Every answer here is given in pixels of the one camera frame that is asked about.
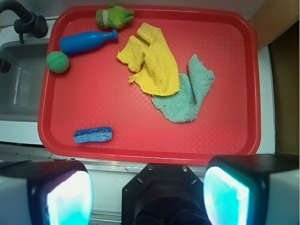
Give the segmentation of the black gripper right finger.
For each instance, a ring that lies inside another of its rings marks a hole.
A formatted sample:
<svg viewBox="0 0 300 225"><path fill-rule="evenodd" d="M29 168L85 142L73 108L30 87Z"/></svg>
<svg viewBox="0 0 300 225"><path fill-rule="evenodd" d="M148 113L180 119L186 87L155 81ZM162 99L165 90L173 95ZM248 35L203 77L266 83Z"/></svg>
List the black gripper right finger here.
<svg viewBox="0 0 300 225"><path fill-rule="evenodd" d="M215 156L203 199L213 225L298 225L300 159L290 154Z"/></svg>

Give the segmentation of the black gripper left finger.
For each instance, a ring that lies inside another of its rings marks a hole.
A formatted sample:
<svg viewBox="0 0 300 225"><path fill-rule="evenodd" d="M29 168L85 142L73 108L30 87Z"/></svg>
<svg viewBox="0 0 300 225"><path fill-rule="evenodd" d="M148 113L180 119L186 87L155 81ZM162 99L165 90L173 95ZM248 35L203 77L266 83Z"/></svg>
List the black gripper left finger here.
<svg viewBox="0 0 300 225"><path fill-rule="evenodd" d="M0 164L2 225L87 225L92 205L92 178L79 161Z"/></svg>

